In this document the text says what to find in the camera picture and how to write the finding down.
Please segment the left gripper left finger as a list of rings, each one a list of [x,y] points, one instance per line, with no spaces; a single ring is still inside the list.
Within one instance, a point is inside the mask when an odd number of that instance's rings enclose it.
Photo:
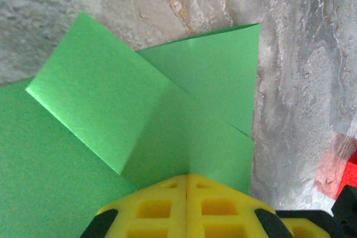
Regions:
[[[102,207],[81,237],[185,237],[187,176],[180,175]]]

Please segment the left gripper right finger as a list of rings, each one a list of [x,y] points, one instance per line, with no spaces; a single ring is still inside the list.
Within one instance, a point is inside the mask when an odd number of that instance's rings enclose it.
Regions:
[[[187,175],[187,237],[292,237],[271,206],[198,174]]]

